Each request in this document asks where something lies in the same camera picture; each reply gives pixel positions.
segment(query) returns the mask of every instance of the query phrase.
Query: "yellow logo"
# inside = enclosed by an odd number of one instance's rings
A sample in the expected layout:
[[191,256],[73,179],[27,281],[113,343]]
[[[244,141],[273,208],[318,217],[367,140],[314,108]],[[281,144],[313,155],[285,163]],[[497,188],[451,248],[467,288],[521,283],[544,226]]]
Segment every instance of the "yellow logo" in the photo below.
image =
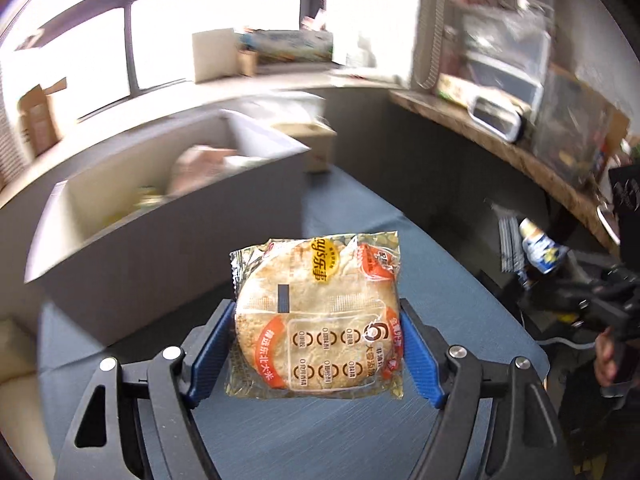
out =
[[340,261],[338,251],[328,238],[314,238],[311,250],[313,251],[313,276],[316,282],[326,283],[338,269]]

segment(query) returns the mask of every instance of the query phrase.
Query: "blue gripper pad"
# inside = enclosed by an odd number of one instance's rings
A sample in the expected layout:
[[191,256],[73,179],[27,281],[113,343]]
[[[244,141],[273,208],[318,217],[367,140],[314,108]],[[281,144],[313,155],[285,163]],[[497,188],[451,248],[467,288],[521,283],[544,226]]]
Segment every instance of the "blue gripper pad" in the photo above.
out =
[[414,378],[415,387],[421,397],[439,410],[444,406],[447,394],[440,384],[438,362],[404,310],[400,311],[400,325],[404,337],[404,362]]
[[191,367],[191,385],[185,394],[188,406],[195,407],[203,399],[207,399],[213,391],[220,371],[225,364],[231,343],[232,323],[236,304],[231,301],[218,319],[210,336]]

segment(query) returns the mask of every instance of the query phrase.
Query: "open storage bin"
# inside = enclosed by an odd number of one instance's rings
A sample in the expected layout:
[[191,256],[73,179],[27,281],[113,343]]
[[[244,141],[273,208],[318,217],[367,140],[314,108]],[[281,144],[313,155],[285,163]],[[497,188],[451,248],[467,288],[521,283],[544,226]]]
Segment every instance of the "open storage bin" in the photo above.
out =
[[[305,146],[227,110],[145,128],[150,138],[56,185],[27,260],[25,282],[105,345],[230,280],[231,251],[302,236]],[[194,144],[267,160],[104,226],[140,187],[166,189]]]

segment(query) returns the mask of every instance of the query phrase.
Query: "blue tablecloth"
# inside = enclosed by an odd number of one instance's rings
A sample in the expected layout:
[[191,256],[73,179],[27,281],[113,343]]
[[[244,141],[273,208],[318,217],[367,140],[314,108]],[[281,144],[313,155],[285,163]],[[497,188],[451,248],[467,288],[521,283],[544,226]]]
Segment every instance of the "blue tablecloth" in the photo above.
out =
[[[306,236],[385,230],[399,232],[399,292],[423,321],[436,326],[450,344],[464,345],[479,358],[506,363],[524,355],[541,377],[546,375],[545,353],[516,320],[398,209],[340,170],[310,177]],[[109,349],[54,305],[44,306],[38,345],[40,395],[54,455],[59,455],[84,388],[105,355],[133,362],[180,344],[231,294],[230,286],[222,286]],[[382,395],[268,401],[227,397],[219,381],[212,396],[194,410],[194,419],[223,479],[402,479],[420,455],[436,415],[417,395],[407,372],[404,381],[403,400]],[[140,414],[154,478],[168,478],[148,401],[140,401]],[[489,414],[490,404],[481,401],[463,479],[476,476]]]

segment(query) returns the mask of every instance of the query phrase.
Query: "window sill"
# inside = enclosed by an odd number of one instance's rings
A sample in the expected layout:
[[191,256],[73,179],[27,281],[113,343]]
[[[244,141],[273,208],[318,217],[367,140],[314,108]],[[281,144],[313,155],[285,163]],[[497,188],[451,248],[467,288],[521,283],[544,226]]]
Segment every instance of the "window sill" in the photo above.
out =
[[296,73],[257,76],[238,76],[206,83],[183,82],[158,89],[123,102],[76,123],[57,108],[56,121],[62,140],[48,152],[34,160],[14,181],[0,191],[0,208],[25,188],[61,163],[82,151],[117,134],[176,112],[198,106],[219,103],[244,96],[275,90],[314,88],[398,88],[391,83],[336,76],[323,73]]

